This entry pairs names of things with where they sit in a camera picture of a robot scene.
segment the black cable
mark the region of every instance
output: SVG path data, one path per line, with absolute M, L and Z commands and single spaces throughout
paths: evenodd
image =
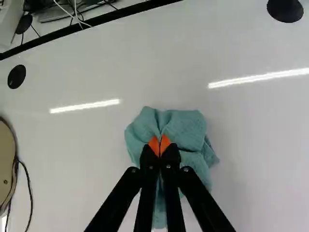
M 105 3 L 96 3 L 95 5 L 100 5 L 100 6 L 102 6 L 102 5 L 105 5 L 105 4 L 108 4 L 108 5 L 110 5 L 111 7 L 113 7 L 115 10 L 119 10 L 118 8 L 116 8 L 115 6 L 113 6 L 111 3 L 109 3 L 108 1 L 106 1 L 106 0 L 104 0 L 104 2 Z
M 74 16 L 74 15 L 75 15 L 75 9 L 74 9 L 74 7 L 73 7 L 71 1 L 68 0 L 68 2 L 70 3 L 69 5 L 70 5 L 70 7 L 71 7 L 72 10 L 73 10 L 73 16 Z M 83 14 L 82 14 L 81 12 L 78 11 L 78 8 L 80 8 L 81 6 L 84 6 L 84 5 L 85 5 L 85 3 L 82 3 L 82 4 L 80 4 L 79 6 L 76 7 L 77 17 L 78 17 L 78 14 L 79 14 L 79 15 L 82 17 L 82 19 L 80 19 L 79 17 L 78 17 L 78 19 L 81 20 L 82 22 L 84 22 L 84 16 L 83 16 Z
M 41 36 L 38 34 L 38 32 L 36 31 L 36 29 L 34 29 L 33 25 L 31 24 L 30 26 L 31 26 L 32 29 L 35 31 L 35 33 L 37 33 L 37 35 L 38 35 L 39 37 L 41 37 Z
M 118 8 L 114 7 L 110 2 L 108 2 L 108 1 L 106 1 L 106 0 L 104 0 L 104 2 L 105 2 L 106 4 L 109 4 L 111 7 L 113 7 L 115 10 L 118 11 Z
M 26 178 L 27 178 L 28 191 L 29 191 L 29 196 L 30 196 L 30 216 L 29 216 L 27 227 L 25 229 L 25 232 L 27 232 L 28 229 L 29 229 L 31 219 L 32 219 L 32 214 L 33 214 L 33 196 L 32 196 L 32 190 L 31 190 L 31 185 L 30 185 L 30 177 L 29 177 L 27 167 L 25 166 L 25 164 L 22 161 L 20 161 L 18 159 L 16 160 L 16 162 L 19 162 L 25 170 Z M 8 229 L 9 216 L 10 216 L 10 213 L 11 213 L 11 205 L 12 205 L 12 199 L 10 200 L 9 205 L 8 205 L 8 213 L 7 213 L 7 216 L 6 216 L 4 232 L 7 232 L 7 229 Z
M 10 216 L 10 213 L 11 213 L 11 204 L 12 204 L 12 199 L 10 199 L 9 206 L 8 206 L 8 213 L 6 215 L 6 222 L 5 222 L 4 232 L 8 231 L 9 216 Z
M 25 229 L 25 232 L 27 232 L 28 229 L 29 229 L 31 219 L 32 219 L 32 214 L 33 214 L 33 196 L 32 196 L 32 190 L 31 190 L 31 185 L 30 185 L 30 177 L 29 177 L 27 167 L 25 166 L 25 164 L 22 161 L 18 160 L 18 162 L 23 166 L 23 168 L 25 170 L 26 178 L 27 178 L 27 184 L 28 184 L 28 190 L 29 190 L 29 196 L 30 196 L 30 216 L 29 216 L 27 227 Z

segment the cable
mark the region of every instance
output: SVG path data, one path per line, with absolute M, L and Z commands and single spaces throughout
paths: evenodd
M 110 2 L 108 2 L 108 1 L 106 1 L 106 0 L 104 0 L 104 2 L 107 3 L 107 4 L 109 4 L 111 7 L 113 7 L 115 10 L 118 11 L 118 8 L 114 7 Z
M 23 168 L 25 170 L 26 178 L 27 178 L 28 191 L 29 191 L 29 196 L 30 196 L 30 216 L 29 216 L 27 227 L 25 229 L 25 232 L 27 232 L 28 229 L 29 229 L 29 226 L 30 226 L 30 223 L 31 223 L 31 219 L 32 219 L 32 214 L 33 214 L 33 195 L 32 195 L 32 190 L 31 190 L 31 185 L 30 185 L 30 177 L 29 177 L 29 173 L 28 173 L 27 167 L 19 159 L 17 159 L 16 162 L 19 162 L 23 166 Z M 11 213 L 11 205 L 12 205 L 12 199 L 10 200 L 9 205 L 8 205 L 8 213 L 7 213 L 7 216 L 6 216 L 4 232 L 7 232 L 7 229 L 8 229 L 9 216 L 10 216 L 10 213 Z
M 12 199 L 10 200 L 9 206 L 8 206 L 8 213 L 6 215 L 6 222 L 5 222 L 4 232 L 8 231 L 9 216 L 10 216 L 10 213 L 11 213 L 11 204 L 12 204 Z
M 56 2 L 56 0 L 53 0 L 53 1 L 54 1 L 54 3 L 55 3 L 58 7 L 60 7 L 65 13 L 67 13 L 67 15 L 69 15 L 71 18 L 75 19 L 75 17 L 74 17 L 73 15 L 71 15 L 68 11 L 66 11 L 64 8 L 62 8 L 62 7 L 59 5 L 59 3 Z M 87 23 L 84 23 L 84 22 L 82 22 L 82 21 L 80 21 L 80 20 L 78 19 L 78 24 L 80 25 L 80 27 L 81 27 L 82 29 L 83 29 L 83 27 L 82 27 L 81 23 L 82 23 L 82 24 L 85 24 L 85 25 L 88 26 L 88 27 L 91 27 L 91 25 L 89 25 L 89 24 L 87 24 Z
M 41 37 L 41 36 L 38 34 L 38 32 L 36 31 L 36 29 L 34 29 L 33 25 L 31 24 L 30 26 L 31 26 L 32 29 L 35 31 L 35 33 L 37 33 L 37 35 L 38 35 L 39 37 Z
M 23 166 L 23 168 L 25 170 L 26 178 L 27 178 L 27 184 L 28 184 L 28 190 L 29 190 L 29 196 L 30 196 L 30 216 L 29 216 L 27 227 L 25 229 L 25 232 L 27 232 L 28 229 L 29 229 L 31 219 L 32 219 L 32 214 L 33 214 L 33 196 L 32 196 L 32 190 L 31 190 L 31 185 L 30 185 L 30 177 L 29 177 L 27 167 L 25 166 L 25 164 L 22 161 L 18 160 L 18 162 Z
M 83 14 L 82 14 L 81 12 L 78 11 L 78 8 L 80 8 L 80 7 L 83 6 L 83 5 L 85 5 L 85 3 L 82 3 L 82 4 L 80 4 L 80 5 L 77 7 L 77 13 L 79 13 L 80 16 L 82 17 L 82 19 L 80 19 L 80 18 L 79 18 L 79 19 L 80 19 L 81 21 L 84 22 L 84 16 L 83 16 Z
M 113 7 L 115 10 L 117 10 L 117 11 L 119 10 L 118 8 L 116 8 L 115 6 L 113 6 L 111 3 L 109 3 L 108 1 L 104 0 L 104 2 L 105 2 L 105 3 L 96 3 L 96 5 L 102 6 L 102 5 L 108 4 L 108 5 L 110 5 L 111 7 Z

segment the desk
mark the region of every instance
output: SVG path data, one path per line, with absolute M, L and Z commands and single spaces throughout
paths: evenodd
M 212 194 L 238 232 L 309 230 L 309 75 L 209 89 L 214 81 L 308 67 L 309 18 L 266 1 L 191 0 L 48 42 L 0 63 L 0 110 L 13 124 L 34 194 L 31 232 L 82 232 L 131 165 L 124 129 L 145 105 L 199 109 L 221 159 Z M 17 64 L 27 76 L 8 89 Z M 120 99 L 61 114 L 52 108 Z M 22 171 L 11 231 L 29 214 Z M 200 231 L 185 199 L 187 231 Z M 120 231 L 133 231 L 138 198 Z

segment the white cable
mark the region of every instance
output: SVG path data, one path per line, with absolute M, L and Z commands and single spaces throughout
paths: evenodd
M 71 18 L 75 19 L 75 17 L 74 17 L 73 15 L 71 15 L 68 11 L 66 11 L 63 7 L 61 7 L 61 6 L 59 5 L 59 3 L 56 2 L 56 0 L 53 0 L 53 1 L 54 1 L 54 3 L 55 3 L 61 10 L 63 10 L 65 13 L 67 13 L 67 15 L 69 15 Z M 83 21 L 79 20 L 78 17 L 77 17 L 77 19 L 78 19 L 77 22 L 78 22 L 78 24 L 80 25 L 80 27 L 81 27 L 82 29 L 83 29 L 83 27 L 82 27 L 81 23 L 82 23 L 82 24 L 85 24 L 86 26 L 91 27 L 89 24 L 84 23 Z
M 75 10 L 75 16 L 76 16 L 76 19 L 77 19 L 79 22 L 81 22 L 81 23 L 83 23 L 83 24 L 85 24 L 85 25 L 87 25 L 87 26 L 91 27 L 89 24 L 84 23 L 83 21 L 81 21 L 81 20 L 78 18 L 78 14 L 77 14 L 77 6 L 76 6 L 76 0 L 74 0 L 74 10 Z

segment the teal towel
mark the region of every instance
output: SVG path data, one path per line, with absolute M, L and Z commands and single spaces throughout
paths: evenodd
M 165 134 L 180 149 L 180 166 L 191 166 L 208 190 L 211 189 L 209 168 L 218 163 L 206 134 L 206 121 L 198 110 L 159 111 L 145 106 L 125 130 L 127 150 L 133 163 L 140 166 L 140 154 L 145 144 Z M 166 209 L 159 178 L 156 191 L 153 227 L 166 227 Z

